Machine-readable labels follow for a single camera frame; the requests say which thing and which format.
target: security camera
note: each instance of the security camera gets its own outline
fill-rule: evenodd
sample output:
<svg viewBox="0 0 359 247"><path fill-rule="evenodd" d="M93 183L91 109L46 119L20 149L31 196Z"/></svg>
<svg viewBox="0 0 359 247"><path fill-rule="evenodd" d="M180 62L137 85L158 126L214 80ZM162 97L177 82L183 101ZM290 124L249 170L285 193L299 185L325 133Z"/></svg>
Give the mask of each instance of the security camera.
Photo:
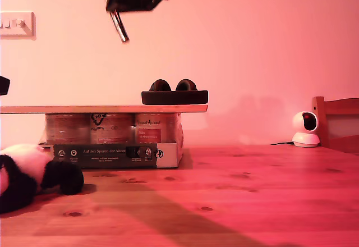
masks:
<svg viewBox="0 0 359 247"><path fill-rule="evenodd" d="M314 134L318 128L317 116L309 111L297 113L293 118L293 127L297 130L292 141L295 146L312 148L318 146L319 137Z"/></svg>

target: light switch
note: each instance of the light switch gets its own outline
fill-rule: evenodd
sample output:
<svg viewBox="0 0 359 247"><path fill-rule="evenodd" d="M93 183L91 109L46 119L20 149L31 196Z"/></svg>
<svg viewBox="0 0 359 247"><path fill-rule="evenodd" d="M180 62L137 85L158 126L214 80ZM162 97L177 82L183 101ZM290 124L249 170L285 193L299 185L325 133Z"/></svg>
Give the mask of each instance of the light switch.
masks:
<svg viewBox="0 0 359 247"><path fill-rule="evenodd" d="M1 12L0 34L2 36L32 36L33 12Z"/></svg>

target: black headphones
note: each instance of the black headphones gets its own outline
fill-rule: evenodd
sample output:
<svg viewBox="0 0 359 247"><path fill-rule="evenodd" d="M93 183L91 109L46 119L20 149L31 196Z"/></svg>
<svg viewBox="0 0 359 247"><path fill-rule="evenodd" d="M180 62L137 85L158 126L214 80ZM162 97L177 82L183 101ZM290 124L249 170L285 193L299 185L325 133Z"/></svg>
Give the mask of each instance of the black headphones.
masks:
<svg viewBox="0 0 359 247"><path fill-rule="evenodd" d="M208 91L198 91L196 84L189 79L181 80L176 91L171 90L168 82L158 79L152 83L148 92L142 92L145 105L189 105L208 103Z"/></svg>
<svg viewBox="0 0 359 247"><path fill-rule="evenodd" d="M150 91L171 91L171 86L165 80L159 79L152 83ZM176 91L197 91L197 87L193 81L183 79L177 84Z"/></svg>

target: tin can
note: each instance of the tin can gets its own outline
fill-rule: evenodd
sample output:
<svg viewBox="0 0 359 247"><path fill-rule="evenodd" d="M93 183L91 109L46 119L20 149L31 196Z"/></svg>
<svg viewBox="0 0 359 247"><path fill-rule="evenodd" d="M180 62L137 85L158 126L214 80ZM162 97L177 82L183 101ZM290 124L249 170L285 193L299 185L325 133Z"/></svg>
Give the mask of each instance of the tin can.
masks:
<svg viewBox="0 0 359 247"><path fill-rule="evenodd" d="M46 114L48 144L89 144L90 117L88 114Z"/></svg>
<svg viewBox="0 0 359 247"><path fill-rule="evenodd" d="M130 113L91 114L91 143L132 143L134 115Z"/></svg>
<svg viewBox="0 0 359 247"><path fill-rule="evenodd" d="M176 143L178 113L138 113L135 123L137 143Z"/></svg>

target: stuffed animal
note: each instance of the stuffed animal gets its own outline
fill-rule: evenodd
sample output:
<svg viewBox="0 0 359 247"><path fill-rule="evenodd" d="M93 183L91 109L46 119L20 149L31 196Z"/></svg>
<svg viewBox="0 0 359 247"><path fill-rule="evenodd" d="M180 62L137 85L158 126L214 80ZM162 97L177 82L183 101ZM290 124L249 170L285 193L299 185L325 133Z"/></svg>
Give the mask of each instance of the stuffed animal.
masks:
<svg viewBox="0 0 359 247"><path fill-rule="evenodd" d="M41 190L57 185L65 195L84 185L81 168L54 161L40 145L18 144L0 151L0 214L30 205Z"/></svg>

